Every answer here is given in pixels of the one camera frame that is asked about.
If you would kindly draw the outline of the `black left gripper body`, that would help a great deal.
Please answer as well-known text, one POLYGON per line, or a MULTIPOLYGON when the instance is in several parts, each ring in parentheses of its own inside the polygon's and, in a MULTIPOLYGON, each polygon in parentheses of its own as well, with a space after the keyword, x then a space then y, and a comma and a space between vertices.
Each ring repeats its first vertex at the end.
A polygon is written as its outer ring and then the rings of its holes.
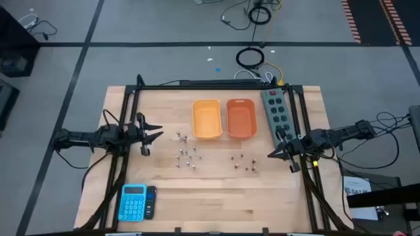
POLYGON ((127 124, 127 133, 128 137, 135 142, 142 142, 142 146, 140 148, 140 152, 143 156, 149 156, 150 150, 148 149, 148 141, 147 141, 147 130, 151 130, 151 125, 146 122, 145 116, 138 112, 136 114, 136 119, 138 121, 138 126, 135 125, 134 121, 130 121, 127 124))

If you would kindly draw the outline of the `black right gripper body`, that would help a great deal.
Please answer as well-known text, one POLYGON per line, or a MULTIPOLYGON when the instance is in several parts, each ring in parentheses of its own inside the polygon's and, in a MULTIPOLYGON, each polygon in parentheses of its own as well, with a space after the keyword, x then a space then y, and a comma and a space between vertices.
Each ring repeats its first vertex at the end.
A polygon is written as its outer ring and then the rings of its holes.
POLYGON ((287 144, 287 153, 289 154, 289 168, 292 173, 299 172, 301 170, 299 164, 294 160, 294 156, 303 154, 304 148, 300 139, 295 138, 287 140, 287 134, 282 127, 277 128, 277 138, 280 143, 287 144))

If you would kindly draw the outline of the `grey-green power strip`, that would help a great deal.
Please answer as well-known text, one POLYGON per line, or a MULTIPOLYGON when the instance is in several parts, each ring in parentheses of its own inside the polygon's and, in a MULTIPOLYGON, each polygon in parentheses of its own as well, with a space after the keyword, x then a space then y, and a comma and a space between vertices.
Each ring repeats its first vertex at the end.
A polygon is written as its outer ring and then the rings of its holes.
POLYGON ((260 96, 271 132, 273 146, 276 148, 283 141, 276 136, 277 128, 284 129, 286 141, 296 138, 293 118, 290 116, 283 90, 281 88, 262 90, 260 91, 260 96))

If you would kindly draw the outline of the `orange plastic bin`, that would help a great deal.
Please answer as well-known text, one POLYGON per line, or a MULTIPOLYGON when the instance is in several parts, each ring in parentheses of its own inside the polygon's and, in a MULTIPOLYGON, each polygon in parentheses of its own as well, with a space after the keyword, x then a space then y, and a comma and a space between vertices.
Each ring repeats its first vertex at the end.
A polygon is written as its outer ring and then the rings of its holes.
POLYGON ((228 134, 232 138, 248 139, 257 132, 255 104, 250 99, 230 99, 226 103, 228 134))

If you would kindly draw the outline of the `yellow plastic bin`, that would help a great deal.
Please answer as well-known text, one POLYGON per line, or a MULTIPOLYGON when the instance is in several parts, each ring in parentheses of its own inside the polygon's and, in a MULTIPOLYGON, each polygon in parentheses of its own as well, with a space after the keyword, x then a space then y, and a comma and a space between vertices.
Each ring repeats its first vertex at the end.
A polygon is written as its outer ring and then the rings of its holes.
POLYGON ((195 100, 192 104, 193 135, 201 140, 217 139, 223 133, 221 103, 217 99, 195 100))

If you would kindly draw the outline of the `black remote control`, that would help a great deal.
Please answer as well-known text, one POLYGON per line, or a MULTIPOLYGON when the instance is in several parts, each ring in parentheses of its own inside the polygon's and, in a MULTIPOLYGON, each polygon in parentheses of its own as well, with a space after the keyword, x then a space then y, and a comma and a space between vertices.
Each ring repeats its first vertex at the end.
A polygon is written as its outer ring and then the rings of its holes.
POLYGON ((144 219, 151 220, 154 217, 157 188, 148 186, 146 190, 144 219))

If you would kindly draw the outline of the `blue calculator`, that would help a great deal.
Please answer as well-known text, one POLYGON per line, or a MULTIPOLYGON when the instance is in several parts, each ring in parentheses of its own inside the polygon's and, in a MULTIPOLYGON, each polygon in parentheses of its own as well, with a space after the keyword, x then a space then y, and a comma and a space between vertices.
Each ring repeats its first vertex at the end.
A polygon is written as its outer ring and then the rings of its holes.
POLYGON ((122 187, 119 202, 118 220, 122 222, 141 222, 144 219, 144 208, 147 186, 144 184, 125 184, 122 187))

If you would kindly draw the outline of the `white paper sheet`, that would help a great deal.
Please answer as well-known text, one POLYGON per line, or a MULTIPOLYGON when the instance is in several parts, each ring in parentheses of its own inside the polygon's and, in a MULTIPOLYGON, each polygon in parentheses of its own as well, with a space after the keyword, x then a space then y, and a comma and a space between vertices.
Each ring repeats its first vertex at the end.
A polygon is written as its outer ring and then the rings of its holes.
MULTIPOLYGON (((366 179, 351 176, 344 177, 344 188, 347 197, 371 192, 370 183, 366 179)), ((350 213, 351 216, 355 219, 373 221, 378 220, 376 208, 373 206, 362 208, 350 207, 350 213)))

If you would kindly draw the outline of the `black flat box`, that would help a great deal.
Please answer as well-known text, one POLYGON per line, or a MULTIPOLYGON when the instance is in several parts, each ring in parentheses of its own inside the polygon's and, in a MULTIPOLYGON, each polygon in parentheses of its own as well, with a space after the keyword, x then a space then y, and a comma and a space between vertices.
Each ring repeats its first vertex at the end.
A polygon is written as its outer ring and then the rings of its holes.
POLYGON ((263 82, 259 79, 218 79, 218 80, 182 80, 180 86, 259 86, 263 82))

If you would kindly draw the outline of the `black beam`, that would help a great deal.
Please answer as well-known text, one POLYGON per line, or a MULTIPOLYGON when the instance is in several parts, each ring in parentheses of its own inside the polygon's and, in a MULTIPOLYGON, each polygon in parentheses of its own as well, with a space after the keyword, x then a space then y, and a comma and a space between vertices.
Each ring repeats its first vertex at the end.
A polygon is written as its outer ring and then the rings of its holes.
POLYGON ((350 208, 420 203, 420 184, 351 195, 347 201, 350 208))

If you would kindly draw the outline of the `dark grey case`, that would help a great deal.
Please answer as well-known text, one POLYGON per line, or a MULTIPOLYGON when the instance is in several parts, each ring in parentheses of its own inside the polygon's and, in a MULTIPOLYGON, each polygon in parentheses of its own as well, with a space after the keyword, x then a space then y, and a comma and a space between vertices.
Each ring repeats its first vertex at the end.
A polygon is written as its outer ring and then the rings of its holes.
POLYGON ((16 103, 20 91, 0 79, 0 133, 2 133, 7 125, 8 118, 16 103))

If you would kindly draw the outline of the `black mat orange striped edges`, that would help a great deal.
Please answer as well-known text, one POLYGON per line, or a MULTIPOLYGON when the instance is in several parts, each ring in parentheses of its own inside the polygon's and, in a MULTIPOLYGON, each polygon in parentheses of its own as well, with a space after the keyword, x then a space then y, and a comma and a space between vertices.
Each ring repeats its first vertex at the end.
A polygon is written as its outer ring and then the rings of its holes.
POLYGON ((354 40, 420 47, 420 0, 341 0, 354 40))

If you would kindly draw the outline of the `black cabinet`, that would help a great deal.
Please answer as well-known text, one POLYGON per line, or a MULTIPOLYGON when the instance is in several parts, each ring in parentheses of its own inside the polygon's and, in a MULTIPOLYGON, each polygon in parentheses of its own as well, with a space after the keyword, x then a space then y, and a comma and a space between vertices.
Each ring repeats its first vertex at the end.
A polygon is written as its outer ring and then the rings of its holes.
POLYGON ((40 48, 40 43, 0 6, 0 73, 29 77, 40 48))

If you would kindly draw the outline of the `black aluminium frame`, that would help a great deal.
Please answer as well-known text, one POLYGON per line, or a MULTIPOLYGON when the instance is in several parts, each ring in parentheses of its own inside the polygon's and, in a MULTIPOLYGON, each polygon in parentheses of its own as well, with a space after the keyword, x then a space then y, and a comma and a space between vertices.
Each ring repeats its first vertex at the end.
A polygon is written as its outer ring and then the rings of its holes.
POLYGON ((323 228, 320 204, 315 197, 306 195, 302 174, 292 173, 285 161, 267 157, 274 146, 259 89, 228 86, 144 89, 139 94, 138 109, 149 123, 162 126, 159 131, 163 134, 150 146, 149 156, 143 156, 140 145, 135 144, 119 162, 127 163, 128 184, 156 186, 156 211, 151 220, 118 222, 116 205, 111 203, 106 227, 143 232, 172 232, 180 228, 185 233, 257 233, 263 228, 272 233, 309 232, 313 224, 323 228), (211 98, 222 105, 234 98, 254 101, 256 135, 240 140, 223 132, 217 139, 196 138, 192 130, 192 104, 211 98), (184 136, 187 139, 179 142, 184 136), (188 154, 180 153, 179 149, 188 150, 188 154))

